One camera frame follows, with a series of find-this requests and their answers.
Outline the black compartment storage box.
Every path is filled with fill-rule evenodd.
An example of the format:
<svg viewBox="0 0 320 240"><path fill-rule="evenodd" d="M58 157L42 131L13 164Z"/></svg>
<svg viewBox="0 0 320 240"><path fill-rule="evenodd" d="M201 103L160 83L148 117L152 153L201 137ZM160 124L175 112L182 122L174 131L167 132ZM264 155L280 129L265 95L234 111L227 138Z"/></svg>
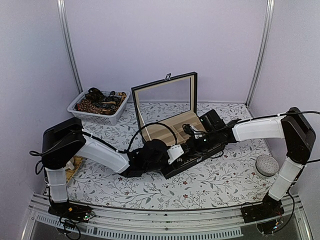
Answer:
<svg viewBox="0 0 320 240"><path fill-rule="evenodd" d="M143 142L154 139L163 141L168 147L181 145L194 139L183 131L183 124L193 125L206 134L199 139L208 139L212 144L212 156L223 152L227 135L213 136L212 131L225 126L214 110L197 115L198 74L185 73L177 76L167 74L165 79L134 86L131 89L138 127ZM162 175L169 179L210 158L200 156L182 160L182 156L163 167Z"/></svg>

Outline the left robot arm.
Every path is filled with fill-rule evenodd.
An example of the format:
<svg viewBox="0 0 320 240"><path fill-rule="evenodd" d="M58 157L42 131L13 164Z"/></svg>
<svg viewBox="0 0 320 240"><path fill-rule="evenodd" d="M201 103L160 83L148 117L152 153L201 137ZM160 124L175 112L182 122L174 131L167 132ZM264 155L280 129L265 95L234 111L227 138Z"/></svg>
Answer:
<svg viewBox="0 0 320 240"><path fill-rule="evenodd" d="M127 177L140 177L148 171L170 165L177 155L177 146L168 147L162 140L153 139L136 150L117 150L104 140L83 130L80 119L73 117L43 133L41 163L49 185L52 215L72 220L88 219L89 206L72 204L67 191L66 167L74 156L95 161L115 173Z"/></svg>

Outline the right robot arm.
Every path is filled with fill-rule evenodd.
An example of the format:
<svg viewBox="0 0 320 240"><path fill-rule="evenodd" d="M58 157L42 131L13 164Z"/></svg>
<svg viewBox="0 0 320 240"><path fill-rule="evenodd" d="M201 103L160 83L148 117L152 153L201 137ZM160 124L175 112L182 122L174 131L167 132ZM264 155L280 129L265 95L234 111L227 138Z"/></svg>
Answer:
<svg viewBox="0 0 320 240"><path fill-rule="evenodd" d="M196 130L190 124L182 126L190 136L187 149L204 152L212 147L224 148L228 144L249 140L279 140L285 145L285 159L276 179L256 207L244 207L245 216L269 218L281 209L282 198L295 185L305 166L309 163L316 141L316 132L306 119L307 111L291 107L288 111L273 115L233 119L224 122L216 111L211 110L200 117L205 130Z"/></svg>

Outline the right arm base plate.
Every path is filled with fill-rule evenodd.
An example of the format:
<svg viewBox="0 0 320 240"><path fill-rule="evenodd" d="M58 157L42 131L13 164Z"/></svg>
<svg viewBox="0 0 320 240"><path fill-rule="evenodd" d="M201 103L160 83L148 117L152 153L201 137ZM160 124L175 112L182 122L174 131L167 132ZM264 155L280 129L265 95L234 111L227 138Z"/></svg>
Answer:
<svg viewBox="0 0 320 240"><path fill-rule="evenodd" d="M245 223L261 221L277 216L282 216L285 211L282 205L276 205L275 208L268 204L253 204L245 202L240 208Z"/></svg>

